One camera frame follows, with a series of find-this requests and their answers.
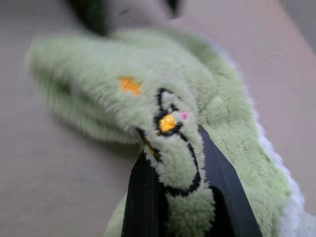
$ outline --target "fleece fabric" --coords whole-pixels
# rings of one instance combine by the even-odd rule
[[[214,44],[174,29],[34,41],[28,64],[50,108],[100,141],[139,143],[167,190],[166,229],[202,237],[214,219],[198,124],[234,166],[265,237],[315,237],[298,185],[264,137],[244,81]],[[105,233],[119,237],[126,197]]]

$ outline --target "fuzzy green fabric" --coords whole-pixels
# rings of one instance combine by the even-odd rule
[[[304,212],[297,184],[261,138],[243,80],[214,47],[165,27],[116,32],[111,38],[38,39],[28,63],[40,93],[65,121],[97,140],[145,144],[159,180],[170,190],[166,228],[171,234],[202,237],[214,219],[212,191],[204,182],[201,124],[237,171],[263,236],[316,236],[316,220]],[[124,91],[121,77],[139,84],[140,94]],[[172,115],[177,133],[159,129],[155,118],[161,112]],[[120,236],[125,201],[106,237]]]

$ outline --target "white fur trim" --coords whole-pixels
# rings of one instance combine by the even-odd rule
[[[216,50],[216,52],[220,54],[221,57],[229,63],[230,67],[236,71],[237,75],[240,78],[242,78],[241,73],[237,69],[236,64],[230,58],[228,53],[225,52],[215,41],[208,40],[208,42],[210,42],[213,46],[213,49]],[[279,220],[278,237],[296,237],[296,230],[300,226],[301,215],[303,213],[303,207],[305,202],[304,197],[298,184],[291,177],[290,171],[283,165],[282,158],[274,151],[271,142],[269,142],[269,140],[266,138],[264,129],[260,125],[258,113],[253,109],[253,100],[250,97],[249,91],[246,86],[245,95],[247,96],[248,104],[253,111],[253,120],[256,124],[259,133],[259,143],[265,151],[265,153],[267,154],[267,156],[273,161],[276,167],[285,175],[288,181],[289,189],[292,192],[292,195],[285,204],[283,215]]]

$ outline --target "plush toy body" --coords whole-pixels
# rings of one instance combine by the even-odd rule
[[[144,146],[167,190],[170,233],[202,237],[214,219],[201,124],[234,166],[263,236],[316,236],[316,219],[264,138],[244,82],[210,43],[162,27],[39,39],[28,56],[40,92],[65,121],[97,140]],[[120,236],[125,202],[106,237]]]

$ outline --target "beige surface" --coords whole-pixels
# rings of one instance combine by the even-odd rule
[[[157,2],[130,2],[127,25],[147,22],[144,13],[165,21]],[[277,1],[187,1],[185,16],[172,23],[212,36],[239,64],[269,139],[316,213],[316,59]],[[126,20],[116,18],[114,25],[126,26]],[[55,1],[0,3],[1,237],[102,236],[127,187],[137,151],[130,148],[130,158],[54,119],[23,69],[34,35],[73,27]]]

